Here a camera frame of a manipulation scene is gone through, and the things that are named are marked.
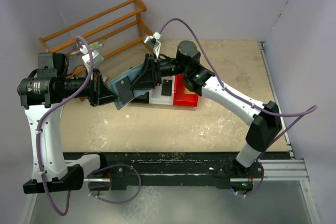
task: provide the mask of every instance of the plywood table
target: plywood table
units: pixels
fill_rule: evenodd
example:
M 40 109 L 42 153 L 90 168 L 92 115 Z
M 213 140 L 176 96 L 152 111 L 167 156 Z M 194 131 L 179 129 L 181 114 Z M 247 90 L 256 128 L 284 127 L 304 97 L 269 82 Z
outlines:
M 161 53 L 175 57 L 179 41 L 163 43 Z M 256 41 L 201 41 L 221 78 L 246 95 L 274 100 Z M 137 45 L 100 65 L 110 79 L 141 63 L 146 48 Z M 201 63 L 208 67 L 204 58 Z M 74 99 L 63 111 L 64 152 L 232 152 L 245 144 L 248 127 L 235 114 L 200 97 L 194 109 L 161 105 L 114 104 L 93 108 Z M 270 151 L 287 151 L 285 139 Z

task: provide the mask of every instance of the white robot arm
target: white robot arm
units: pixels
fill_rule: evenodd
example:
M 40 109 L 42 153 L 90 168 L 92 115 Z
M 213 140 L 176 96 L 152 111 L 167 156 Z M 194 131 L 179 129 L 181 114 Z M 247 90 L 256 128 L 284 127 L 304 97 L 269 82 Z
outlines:
M 86 97 L 92 106 L 114 102 L 122 108 L 136 96 L 154 89 L 161 84 L 162 77 L 183 74 L 185 86 L 198 95 L 209 98 L 235 113 L 247 126 L 249 132 L 246 145 L 236 157 L 237 165 L 248 168 L 264 152 L 269 143 L 281 130 L 278 117 L 263 114 L 260 110 L 248 106 L 222 88 L 214 74 L 200 65 L 200 52 L 191 41 L 179 44 L 176 58 L 160 55 L 145 56 L 140 67 L 135 67 L 115 78 L 108 85 L 103 81 L 98 69 L 78 97 Z M 32 179 L 24 185 L 25 193 L 44 192 L 41 186 L 41 172 L 38 168 L 36 152 L 36 128 L 38 120 L 48 110 L 69 97 L 84 83 L 85 78 L 67 79 L 66 57 L 63 54 L 39 54 L 39 69 L 21 81 L 18 93 L 25 107 L 34 153 Z M 271 112 L 278 113 L 275 103 L 264 104 L 256 101 L 225 84 L 231 92 L 249 100 L 252 104 Z M 80 189 L 83 179 L 94 170 L 104 167 L 103 155 L 89 154 L 66 164 L 60 138 L 60 107 L 51 112 L 44 120 L 40 133 L 41 158 L 49 191 Z

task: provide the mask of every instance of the orange wooden rail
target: orange wooden rail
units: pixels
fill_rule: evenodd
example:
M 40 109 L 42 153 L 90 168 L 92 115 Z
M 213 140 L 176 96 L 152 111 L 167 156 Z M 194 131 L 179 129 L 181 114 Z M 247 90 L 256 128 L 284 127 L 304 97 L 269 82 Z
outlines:
M 118 48 L 118 49 L 116 49 L 116 50 L 114 50 L 114 51 L 112 51 L 112 52 L 110 52 L 110 53 L 108 53 L 107 55 L 104 56 L 105 59 L 110 58 L 113 55 L 115 55 L 115 54 L 117 54 L 117 53 L 119 53 L 119 52 L 121 52 L 121 51 L 123 51 L 123 50 L 125 50 L 125 49 L 127 49 L 127 48 L 129 48 L 129 47 L 131 47 L 131 46 L 133 46 L 135 44 L 137 44 L 137 43 L 142 42 L 145 35 L 152 35 L 153 34 L 152 31 L 151 31 L 151 29 L 142 20 L 141 13 L 145 12 L 147 10 L 147 8 L 146 8 L 145 4 L 141 0 L 128 0 L 126 2 L 123 2 L 123 3 L 121 3 L 121 4 L 117 5 L 117 6 L 114 6 L 114 7 L 109 8 L 109 9 L 103 11 L 103 12 L 100 12 L 100 13 L 98 13 L 96 15 L 93 15 L 92 17 L 86 18 L 86 19 L 84 19 L 84 20 L 82 20 L 82 21 L 80 21 L 80 22 L 78 22 L 76 24 L 73 24 L 73 25 L 71 25 L 71 26 L 69 26 L 67 28 L 64 28 L 64 29 L 62 29 L 60 31 L 57 31 L 56 33 L 53 33 L 53 34 L 51 34 L 51 35 L 49 35 L 47 37 L 39 38 L 39 41 L 42 44 L 42 46 L 44 47 L 44 49 L 45 49 L 46 52 L 58 52 L 58 51 L 60 51 L 60 50 L 62 50 L 64 48 L 67 48 L 67 47 L 75 44 L 76 40 L 75 39 L 71 39 L 71 40 L 69 40 L 69 41 L 67 41 L 67 42 L 65 42 L 65 43 L 63 43 L 63 44 L 61 44 L 61 45 L 59 45 L 59 46 L 57 46 L 55 48 L 51 48 L 51 49 L 48 47 L 48 45 L 46 44 L 46 42 L 49 41 L 49 40 L 51 40 L 51 39 L 54 39 L 54 38 L 56 38 L 56 37 L 58 37 L 58 36 L 60 36 L 62 34 L 64 34 L 64 33 L 67 33 L 67 32 L 69 32 L 69 31 L 71 31 L 71 30 L 73 30 L 73 29 L 75 29 L 77 27 L 80 27 L 80 26 L 82 26 L 82 25 L 84 25 L 84 24 L 86 24 L 88 22 L 91 22 L 91 21 L 93 21 L 93 20 L 95 20 L 97 18 L 100 18 L 100 17 L 102 17 L 102 16 L 104 16 L 104 15 L 106 15 L 108 13 L 111 13 L 114 10 L 117 10 L 117 9 L 120 9 L 121 7 L 129 5 L 131 3 L 135 4 L 136 9 L 134 11 L 132 11 L 130 13 L 127 13 L 127 14 L 125 14 L 125 15 L 123 15 L 123 16 L 115 19 L 115 20 L 112 20 L 112 21 L 106 23 L 105 25 L 97 27 L 97 28 L 95 28 L 95 29 L 93 29 L 91 31 L 88 31 L 87 33 L 84 33 L 84 34 L 81 35 L 83 38 L 90 37 L 90 36 L 92 36 L 92 35 L 94 35 L 96 33 L 99 33 L 101 31 L 103 31 L 103 30 L 105 30 L 105 29 L 107 29 L 107 28 L 109 28 L 109 27 L 117 24 L 117 23 L 120 23 L 120 22 L 122 22 L 122 21 L 124 21 L 124 20 L 126 20 L 128 18 L 131 18 L 131 17 L 135 16 L 136 17 L 135 21 L 130 22 L 127 25 L 124 25 L 124 26 L 122 26 L 122 27 L 120 27 L 120 28 L 118 28 L 118 29 L 110 32 L 110 33 L 107 33 L 107 34 L 99 37 L 98 39 L 95 39 L 95 40 L 89 42 L 89 44 L 91 44 L 91 43 L 94 43 L 96 41 L 100 41 L 100 40 L 104 40 L 104 39 L 110 38 L 113 35 L 116 35 L 116 34 L 122 32 L 122 31 L 124 31 L 124 30 L 126 30 L 126 29 L 128 29 L 128 28 L 130 28 L 132 26 L 137 25 L 138 32 L 139 32 L 139 38 L 136 39 L 136 40 L 134 40 L 134 41 L 132 41 L 132 42 L 130 42 L 130 43 L 128 43 L 128 44 L 126 44 L 126 45 L 124 45 L 124 46 L 122 46 L 122 47 L 120 47 L 120 48 Z M 146 45 L 146 44 L 144 44 L 144 45 L 147 47 L 147 49 L 149 51 L 152 51 L 152 49 L 148 45 Z M 67 56 L 70 57 L 71 53 L 73 53 L 76 50 L 77 49 L 75 49 L 75 50 L 67 53 Z M 73 74 L 80 74 L 80 73 L 82 73 L 84 71 L 85 71 L 85 68 L 80 68 L 80 69 L 77 69 Z

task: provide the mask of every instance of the red box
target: red box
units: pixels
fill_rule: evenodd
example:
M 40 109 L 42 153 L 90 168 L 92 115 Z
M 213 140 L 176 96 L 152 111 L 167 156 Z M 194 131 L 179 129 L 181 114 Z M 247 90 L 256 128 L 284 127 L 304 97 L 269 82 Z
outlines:
M 175 76 L 174 105 L 197 107 L 198 94 L 185 94 L 182 79 L 183 74 Z

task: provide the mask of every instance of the gray floor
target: gray floor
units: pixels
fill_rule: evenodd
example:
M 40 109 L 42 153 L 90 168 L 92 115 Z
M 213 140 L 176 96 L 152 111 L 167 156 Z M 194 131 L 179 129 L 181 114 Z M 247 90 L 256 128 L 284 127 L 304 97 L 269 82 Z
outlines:
M 134 201 L 124 205 L 88 197 L 87 186 L 72 192 L 65 217 L 57 216 L 45 195 L 39 194 L 31 223 L 311 223 L 299 182 L 264 182 L 245 199 L 213 187 L 143 187 Z M 105 191 L 102 197 L 123 200 L 135 191 L 136 187 Z M 52 196 L 63 210 L 66 192 Z

